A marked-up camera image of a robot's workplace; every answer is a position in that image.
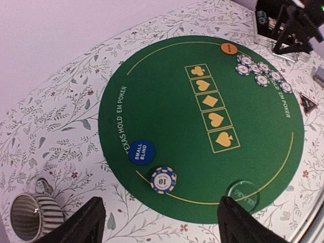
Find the black red triangular card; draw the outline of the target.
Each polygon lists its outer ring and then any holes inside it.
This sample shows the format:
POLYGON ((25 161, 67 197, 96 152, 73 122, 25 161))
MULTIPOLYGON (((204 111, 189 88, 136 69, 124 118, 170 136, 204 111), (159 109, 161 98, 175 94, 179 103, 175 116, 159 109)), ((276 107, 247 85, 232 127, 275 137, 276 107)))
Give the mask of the black red triangular card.
POLYGON ((301 105, 303 107, 304 113, 309 114, 312 112, 314 109, 317 109, 318 104, 312 101, 310 98, 308 98, 306 95, 303 93, 299 94, 300 99, 301 99, 301 105))

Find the stack of poker chips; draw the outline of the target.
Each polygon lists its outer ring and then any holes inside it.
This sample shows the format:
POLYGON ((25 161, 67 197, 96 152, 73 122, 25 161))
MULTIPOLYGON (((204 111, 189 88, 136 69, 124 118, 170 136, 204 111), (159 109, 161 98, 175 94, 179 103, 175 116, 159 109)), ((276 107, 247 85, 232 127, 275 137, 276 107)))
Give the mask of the stack of poker chips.
POLYGON ((177 183, 177 174, 171 167, 159 167, 150 178, 151 188, 158 194, 170 193, 177 183))

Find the deck of playing cards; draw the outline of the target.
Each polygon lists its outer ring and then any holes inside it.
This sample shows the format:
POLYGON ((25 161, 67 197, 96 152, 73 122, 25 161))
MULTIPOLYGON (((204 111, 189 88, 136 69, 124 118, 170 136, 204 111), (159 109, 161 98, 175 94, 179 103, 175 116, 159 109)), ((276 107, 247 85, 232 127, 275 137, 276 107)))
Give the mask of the deck of playing cards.
POLYGON ((317 68, 313 75, 313 80, 324 88, 324 69, 322 67, 319 66, 317 68))

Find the striped ceramic mug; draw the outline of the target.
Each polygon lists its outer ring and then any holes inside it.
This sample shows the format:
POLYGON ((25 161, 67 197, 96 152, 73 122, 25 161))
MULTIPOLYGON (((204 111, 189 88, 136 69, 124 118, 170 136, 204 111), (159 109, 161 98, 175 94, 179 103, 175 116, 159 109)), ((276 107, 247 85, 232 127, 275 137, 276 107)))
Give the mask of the striped ceramic mug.
POLYGON ((64 223, 63 212, 51 196, 52 191, 45 178, 34 177, 25 192, 13 200, 11 226, 21 240, 33 242, 64 223))

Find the orange big blind button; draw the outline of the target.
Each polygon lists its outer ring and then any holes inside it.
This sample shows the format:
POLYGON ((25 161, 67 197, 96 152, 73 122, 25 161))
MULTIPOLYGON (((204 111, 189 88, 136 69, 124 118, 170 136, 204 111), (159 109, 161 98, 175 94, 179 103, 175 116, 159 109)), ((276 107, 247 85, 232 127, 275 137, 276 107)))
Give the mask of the orange big blind button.
POLYGON ((221 50, 227 55, 236 55, 238 53, 238 48, 231 43, 221 44, 221 50))

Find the aluminium poker chip case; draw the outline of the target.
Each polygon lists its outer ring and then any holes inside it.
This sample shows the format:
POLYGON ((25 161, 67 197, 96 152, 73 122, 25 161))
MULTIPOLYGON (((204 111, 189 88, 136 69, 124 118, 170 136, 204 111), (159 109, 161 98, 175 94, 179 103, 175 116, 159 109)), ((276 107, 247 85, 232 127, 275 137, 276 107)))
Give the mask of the aluminium poker chip case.
POLYGON ((296 63, 303 61, 307 63, 310 60, 310 53, 288 53, 283 55, 278 55, 273 52, 273 47, 275 46, 276 40, 271 38, 272 30, 275 27, 275 20, 266 16, 265 12, 258 11, 255 12, 254 30, 255 38, 254 42, 256 44, 261 44, 269 49, 272 55, 282 58, 286 61, 296 63))

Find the clear round dealer button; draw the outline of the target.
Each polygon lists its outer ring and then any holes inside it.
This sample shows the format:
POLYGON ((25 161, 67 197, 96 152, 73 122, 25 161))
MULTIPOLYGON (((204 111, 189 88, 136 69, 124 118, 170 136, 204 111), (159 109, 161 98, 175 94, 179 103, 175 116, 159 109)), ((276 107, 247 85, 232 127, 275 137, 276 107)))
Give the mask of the clear round dealer button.
POLYGON ((260 192, 255 183, 248 180, 237 180, 227 188, 227 196, 235 200, 248 213, 254 213, 260 203, 260 192))

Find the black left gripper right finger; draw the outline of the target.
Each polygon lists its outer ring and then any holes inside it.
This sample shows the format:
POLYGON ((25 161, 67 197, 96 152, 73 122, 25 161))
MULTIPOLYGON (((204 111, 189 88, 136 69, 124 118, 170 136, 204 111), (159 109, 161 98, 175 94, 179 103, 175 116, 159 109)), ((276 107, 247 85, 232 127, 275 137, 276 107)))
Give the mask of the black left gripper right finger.
POLYGON ((217 210, 220 242, 282 243, 285 239, 264 227, 231 197, 223 196, 217 210))

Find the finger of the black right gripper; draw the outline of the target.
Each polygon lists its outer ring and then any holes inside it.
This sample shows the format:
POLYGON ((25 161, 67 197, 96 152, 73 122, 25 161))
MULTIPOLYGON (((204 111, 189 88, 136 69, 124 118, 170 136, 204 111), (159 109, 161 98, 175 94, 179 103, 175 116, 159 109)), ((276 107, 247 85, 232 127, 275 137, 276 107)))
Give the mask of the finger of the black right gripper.
POLYGON ((318 37, 318 28, 306 11, 293 5, 282 5, 273 30, 276 40, 273 52, 309 53, 313 50, 309 39, 318 37))

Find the blue small blind button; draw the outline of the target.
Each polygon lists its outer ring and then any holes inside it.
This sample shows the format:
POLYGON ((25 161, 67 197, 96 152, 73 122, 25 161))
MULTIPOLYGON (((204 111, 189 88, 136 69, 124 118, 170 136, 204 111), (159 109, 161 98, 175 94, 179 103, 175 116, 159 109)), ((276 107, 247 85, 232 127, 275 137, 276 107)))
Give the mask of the blue small blind button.
POLYGON ((148 140, 137 140, 131 144, 129 159, 136 165, 144 166, 153 161, 155 146, 148 140))

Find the round green poker mat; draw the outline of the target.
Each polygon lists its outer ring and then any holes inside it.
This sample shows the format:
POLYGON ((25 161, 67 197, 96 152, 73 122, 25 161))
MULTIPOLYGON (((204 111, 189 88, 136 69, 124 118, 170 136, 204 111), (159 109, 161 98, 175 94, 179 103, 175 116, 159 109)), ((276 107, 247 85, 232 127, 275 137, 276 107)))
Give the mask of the round green poker mat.
POLYGON ((150 45, 117 69, 100 103, 100 143, 119 183, 149 208, 181 221, 216 223, 220 199, 237 180, 255 183, 257 213, 283 194, 301 162, 305 132, 296 96, 269 73, 259 74, 268 87, 256 84, 257 74, 238 74, 236 56, 280 71, 237 44, 238 53, 227 55, 223 43, 229 42, 185 36, 150 45), (147 165, 129 159, 137 140, 155 146, 147 165), (177 174, 170 193, 150 186, 159 167, 177 174))

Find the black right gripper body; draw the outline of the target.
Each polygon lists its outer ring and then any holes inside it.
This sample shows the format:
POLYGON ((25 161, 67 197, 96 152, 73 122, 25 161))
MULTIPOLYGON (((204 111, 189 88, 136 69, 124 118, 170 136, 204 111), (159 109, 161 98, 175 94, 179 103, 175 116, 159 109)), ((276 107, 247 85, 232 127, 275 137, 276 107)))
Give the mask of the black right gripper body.
POLYGON ((323 1, 257 1, 256 12, 263 11, 275 20, 271 38, 277 39, 282 33, 315 38, 323 41, 319 28, 323 25, 323 1))

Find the floral patterned tablecloth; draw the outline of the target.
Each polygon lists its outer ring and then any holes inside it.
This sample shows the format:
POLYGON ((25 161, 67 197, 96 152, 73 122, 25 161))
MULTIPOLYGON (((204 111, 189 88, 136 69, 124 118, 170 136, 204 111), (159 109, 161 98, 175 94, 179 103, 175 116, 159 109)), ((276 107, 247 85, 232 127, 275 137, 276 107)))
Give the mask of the floral patterned tablecloth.
POLYGON ((193 224, 163 216, 127 192, 113 175, 99 146, 97 117, 108 79, 141 48, 169 37, 217 36, 244 45, 279 69, 296 94, 318 104, 303 117, 302 162, 283 194, 255 214, 280 236, 297 241, 323 189, 323 88, 313 81, 323 66, 318 54, 290 63, 253 42, 252 11, 231 1, 201 1, 154 17, 91 48, 8 111, 1 120, 1 241, 19 242, 10 207, 36 176, 66 217, 93 196, 106 207, 104 242, 219 242, 217 225, 193 224))

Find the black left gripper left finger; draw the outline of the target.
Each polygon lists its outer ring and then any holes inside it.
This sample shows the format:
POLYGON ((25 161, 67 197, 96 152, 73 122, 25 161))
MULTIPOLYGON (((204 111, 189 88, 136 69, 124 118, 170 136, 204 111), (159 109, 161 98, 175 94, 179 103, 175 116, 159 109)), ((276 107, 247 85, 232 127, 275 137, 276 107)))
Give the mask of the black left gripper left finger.
POLYGON ((103 199, 94 196, 66 222, 36 242, 102 242, 105 218, 103 199))

